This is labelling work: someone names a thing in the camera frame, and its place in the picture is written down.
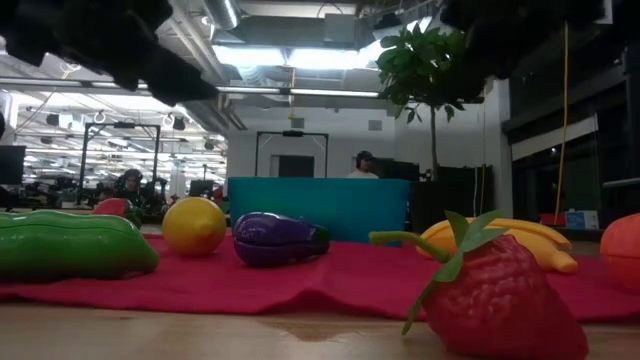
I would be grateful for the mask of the yellow lemon toy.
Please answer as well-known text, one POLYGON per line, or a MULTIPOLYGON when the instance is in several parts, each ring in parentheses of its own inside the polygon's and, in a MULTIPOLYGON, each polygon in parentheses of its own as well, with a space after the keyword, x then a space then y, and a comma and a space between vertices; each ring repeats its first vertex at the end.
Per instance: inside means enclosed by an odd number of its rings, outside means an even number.
POLYGON ((183 257, 206 257, 226 236, 226 217, 220 207, 202 197, 187 197, 172 205, 162 222, 169 250, 183 257))

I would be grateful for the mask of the purple eggplant toy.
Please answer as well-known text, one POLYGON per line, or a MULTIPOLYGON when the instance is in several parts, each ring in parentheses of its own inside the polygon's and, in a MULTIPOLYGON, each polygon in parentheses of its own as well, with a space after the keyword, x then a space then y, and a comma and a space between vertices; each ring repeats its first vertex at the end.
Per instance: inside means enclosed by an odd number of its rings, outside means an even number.
POLYGON ((236 255, 250 267, 277 267, 325 255, 328 229, 301 218, 253 212, 242 215, 232 228, 236 255))

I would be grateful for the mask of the orange toy fruit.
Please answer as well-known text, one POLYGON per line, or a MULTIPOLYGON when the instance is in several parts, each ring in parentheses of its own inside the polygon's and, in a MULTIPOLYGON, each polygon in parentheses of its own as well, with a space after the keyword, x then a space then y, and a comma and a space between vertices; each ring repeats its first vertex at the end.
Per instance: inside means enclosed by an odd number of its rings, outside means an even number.
POLYGON ((600 256, 612 281, 640 293, 640 213, 617 219, 605 229, 600 256))

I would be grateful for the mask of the large red strawberry toy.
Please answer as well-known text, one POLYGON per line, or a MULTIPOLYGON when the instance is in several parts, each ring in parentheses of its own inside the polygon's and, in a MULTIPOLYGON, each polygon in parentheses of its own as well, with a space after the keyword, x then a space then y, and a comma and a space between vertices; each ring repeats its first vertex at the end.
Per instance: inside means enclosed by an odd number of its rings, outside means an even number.
POLYGON ((587 337, 534 255, 505 228, 499 213, 472 221, 446 214, 456 251, 448 254, 408 232, 372 232, 374 245, 401 241, 440 265, 409 309, 408 333, 420 312, 446 349, 500 360, 585 360, 587 337))

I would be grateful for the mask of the green cucumber toy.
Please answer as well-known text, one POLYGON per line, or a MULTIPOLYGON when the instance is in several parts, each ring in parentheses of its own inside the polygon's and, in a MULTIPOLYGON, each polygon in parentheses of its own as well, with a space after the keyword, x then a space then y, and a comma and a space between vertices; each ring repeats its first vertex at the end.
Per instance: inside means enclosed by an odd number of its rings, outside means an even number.
POLYGON ((151 273, 158 264, 141 231, 122 217, 0 213, 0 282, 120 279, 151 273))

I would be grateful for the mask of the blue and white box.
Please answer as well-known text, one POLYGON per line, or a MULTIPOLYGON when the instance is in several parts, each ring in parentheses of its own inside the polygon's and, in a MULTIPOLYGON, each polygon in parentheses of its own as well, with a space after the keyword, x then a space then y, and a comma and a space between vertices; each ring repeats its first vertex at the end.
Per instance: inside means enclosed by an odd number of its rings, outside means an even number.
POLYGON ((570 210, 565 213, 566 227, 578 230, 599 230, 596 210, 570 210))

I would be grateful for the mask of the blue plastic container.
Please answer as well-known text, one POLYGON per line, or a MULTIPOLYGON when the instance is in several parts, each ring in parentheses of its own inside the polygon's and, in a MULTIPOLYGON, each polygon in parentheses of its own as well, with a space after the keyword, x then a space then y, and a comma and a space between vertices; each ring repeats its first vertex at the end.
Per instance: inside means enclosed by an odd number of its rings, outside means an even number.
POLYGON ((235 177, 227 185, 231 221, 269 212, 303 219, 336 241, 367 243, 374 231, 403 231, 409 182, 398 179, 235 177))

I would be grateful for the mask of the red cloth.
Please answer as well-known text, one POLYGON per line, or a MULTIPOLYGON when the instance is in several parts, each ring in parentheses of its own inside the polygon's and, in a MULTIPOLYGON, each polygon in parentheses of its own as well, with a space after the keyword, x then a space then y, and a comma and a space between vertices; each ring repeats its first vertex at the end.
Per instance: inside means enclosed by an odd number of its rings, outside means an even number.
POLYGON ((158 235, 148 240, 160 255, 152 274, 0 284, 0 303, 204 314, 330 312, 403 320, 438 267, 408 248, 337 242, 310 262, 251 268, 236 256, 230 239, 206 258, 178 257, 158 235))

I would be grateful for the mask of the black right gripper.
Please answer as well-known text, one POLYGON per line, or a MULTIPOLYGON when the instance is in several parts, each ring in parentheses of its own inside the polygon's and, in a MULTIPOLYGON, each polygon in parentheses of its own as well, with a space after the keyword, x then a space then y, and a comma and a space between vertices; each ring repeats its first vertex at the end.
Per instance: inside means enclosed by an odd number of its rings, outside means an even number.
POLYGON ((583 29, 605 15, 603 0, 519 1, 515 20, 515 0, 444 0, 440 20, 462 37, 444 77, 447 99, 473 100, 488 78, 507 79, 565 25, 583 29))

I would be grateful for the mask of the green plant in black pot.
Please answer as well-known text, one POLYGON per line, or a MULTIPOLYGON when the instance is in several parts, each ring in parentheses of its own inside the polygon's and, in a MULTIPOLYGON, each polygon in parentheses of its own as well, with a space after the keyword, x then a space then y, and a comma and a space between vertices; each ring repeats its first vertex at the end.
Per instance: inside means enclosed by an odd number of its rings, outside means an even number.
POLYGON ((438 157, 437 114, 447 121, 466 104, 479 101, 486 76, 473 68, 463 32, 439 27, 422 30, 416 24, 381 40, 384 51, 376 60, 382 96, 405 114, 408 124, 427 120, 431 169, 428 179, 410 185, 412 230, 422 233, 445 219, 446 210, 463 207, 464 188, 441 174, 438 157))

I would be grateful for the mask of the long ceiling light bar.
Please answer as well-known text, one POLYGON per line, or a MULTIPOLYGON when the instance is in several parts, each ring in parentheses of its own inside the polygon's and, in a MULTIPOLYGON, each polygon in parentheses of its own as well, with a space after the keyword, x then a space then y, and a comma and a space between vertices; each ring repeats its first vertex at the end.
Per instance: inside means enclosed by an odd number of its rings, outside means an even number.
POLYGON ((217 86, 220 93, 225 94, 255 94, 255 95, 284 95, 284 96, 318 96, 340 98, 383 99, 378 92, 351 91, 351 90, 326 90, 309 88, 287 87, 247 87, 247 86, 217 86))

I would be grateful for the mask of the person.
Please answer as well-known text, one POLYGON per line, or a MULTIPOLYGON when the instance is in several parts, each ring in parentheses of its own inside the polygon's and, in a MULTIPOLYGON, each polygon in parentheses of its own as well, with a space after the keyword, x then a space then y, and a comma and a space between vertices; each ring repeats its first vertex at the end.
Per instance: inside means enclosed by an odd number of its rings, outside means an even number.
POLYGON ((142 178, 142 173, 137 169, 125 171, 115 182, 115 196, 136 203, 139 200, 142 178))
POLYGON ((348 175, 351 179, 378 179, 373 172, 374 156, 371 152, 363 150, 356 155, 356 167, 348 175))

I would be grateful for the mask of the yellow banana toy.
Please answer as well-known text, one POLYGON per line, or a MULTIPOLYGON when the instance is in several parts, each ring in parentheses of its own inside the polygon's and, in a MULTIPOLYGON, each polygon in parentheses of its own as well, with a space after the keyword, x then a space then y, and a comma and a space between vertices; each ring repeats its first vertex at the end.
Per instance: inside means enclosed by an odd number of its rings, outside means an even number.
MULTIPOLYGON (((512 235, 519 244, 526 247, 546 272, 574 274, 579 269, 577 261, 567 253, 572 249, 570 241, 550 227, 530 221, 497 218, 486 228, 507 228, 507 234, 512 235)), ((453 231, 447 221, 432 225, 420 237, 425 242, 446 250, 449 254, 456 251, 453 231)))

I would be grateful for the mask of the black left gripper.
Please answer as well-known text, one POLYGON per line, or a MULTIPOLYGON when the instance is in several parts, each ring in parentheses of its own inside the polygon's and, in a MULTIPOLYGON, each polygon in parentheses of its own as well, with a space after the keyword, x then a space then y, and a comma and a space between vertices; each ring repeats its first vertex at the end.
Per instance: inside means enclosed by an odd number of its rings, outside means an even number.
POLYGON ((169 106, 216 97, 218 89, 196 67, 159 47, 155 31, 171 15, 168 0, 64 0, 62 56, 127 90, 144 74, 152 96, 169 106))

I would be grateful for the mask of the black computer monitor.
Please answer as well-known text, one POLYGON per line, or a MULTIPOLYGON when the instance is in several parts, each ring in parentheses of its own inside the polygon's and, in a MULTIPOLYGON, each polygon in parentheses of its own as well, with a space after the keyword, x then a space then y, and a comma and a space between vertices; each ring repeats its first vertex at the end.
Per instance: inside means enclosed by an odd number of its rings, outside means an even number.
POLYGON ((0 145, 0 185, 22 183, 25 155, 25 146, 0 145))

